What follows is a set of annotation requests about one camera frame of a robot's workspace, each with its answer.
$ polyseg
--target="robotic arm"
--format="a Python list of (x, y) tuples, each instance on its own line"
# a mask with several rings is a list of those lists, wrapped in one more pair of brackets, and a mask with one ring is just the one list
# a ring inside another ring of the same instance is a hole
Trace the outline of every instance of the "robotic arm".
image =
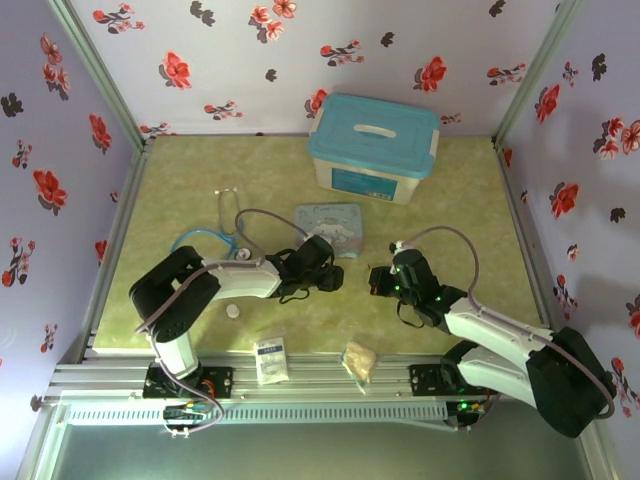
[[(370, 293), (396, 298), (398, 312), (402, 305), (413, 307), (420, 327), (465, 339), (441, 361), (441, 376), (452, 386), (505, 393), (536, 408), (551, 427), (572, 438), (594, 418), (613, 413), (615, 387), (578, 332), (534, 328), (491, 312), (467, 292), (441, 285), (418, 250), (402, 242), (390, 249), (392, 266), (372, 270)], [(607, 404), (610, 410), (600, 416)]]
[[(258, 261), (225, 261), (205, 266), (193, 247), (170, 254), (130, 289), (129, 296), (144, 323), (136, 332), (149, 332), (164, 367), (192, 387), (200, 383), (201, 365), (189, 329), (212, 300), (253, 296), (280, 298), (298, 290), (332, 292), (342, 286), (344, 272), (320, 236), (298, 250), (283, 250)], [(167, 387), (172, 390), (171, 382)], [(177, 396), (183, 396), (175, 386)]]

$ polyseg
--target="blue lid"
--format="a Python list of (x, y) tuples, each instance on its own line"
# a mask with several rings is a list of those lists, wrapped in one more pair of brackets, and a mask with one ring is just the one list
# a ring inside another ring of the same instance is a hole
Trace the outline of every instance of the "blue lid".
[(314, 158), (411, 178), (431, 173), (440, 128), (435, 112), (339, 93), (321, 111), (307, 147)]

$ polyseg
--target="white plastic box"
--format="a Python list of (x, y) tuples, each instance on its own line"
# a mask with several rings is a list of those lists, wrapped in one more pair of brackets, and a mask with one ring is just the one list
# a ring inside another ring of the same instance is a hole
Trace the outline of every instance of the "white plastic box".
[(406, 204), (433, 168), (440, 121), (431, 110), (329, 95), (309, 135), (323, 188)]

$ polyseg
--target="stethoscope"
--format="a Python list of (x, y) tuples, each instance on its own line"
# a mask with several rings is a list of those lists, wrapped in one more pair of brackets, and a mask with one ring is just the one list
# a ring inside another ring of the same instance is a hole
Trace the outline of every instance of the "stethoscope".
[(225, 193), (233, 194), (234, 201), (236, 204), (236, 214), (240, 211), (240, 200), (238, 199), (238, 187), (224, 188), (222, 190), (216, 190), (214, 193), (218, 197), (218, 228), (220, 229), (220, 231), (216, 232), (215, 230), (211, 230), (209, 228), (194, 228), (193, 230), (189, 230), (188, 232), (185, 232), (182, 235), (180, 235), (177, 238), (177, 240), (173, 242), (173, 245), (171, 246), (171, 253), (175, 252), (176, 249), (187, 238), (199, 233), (204, 233), (207, 235), (213, 235), (214, 237), (222, 240), (229, 247), (229, 251), (227, 252), (227, 256), (225, 257), (225, 260), (229, 260), (234, 255), (236, 260), (249, 260), (249, 258), (251, 257), (251, 252), (249, 251), (249, 249), (238, 248), (238, 243), (237, 243), (238, 237), (240, 236), (240, 232), (244, 231), (244, 222), (242, 221), (242, 218), (239, 219), (238, 229), (237, 230), (234, 229), (231, 232), (227, 232), (224, 229), (224, 222), (222, 218), (223, 217), (222, 197)]

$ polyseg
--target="gray floor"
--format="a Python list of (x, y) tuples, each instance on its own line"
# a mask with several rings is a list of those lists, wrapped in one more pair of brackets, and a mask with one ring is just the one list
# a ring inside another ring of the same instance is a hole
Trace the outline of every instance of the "gray floor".
[(515, 402), (470, 434), (399, 424), (221, 425), (190, 439), (160, 427), (68, 432), (60, 480), (590, 478), (578, 443)]

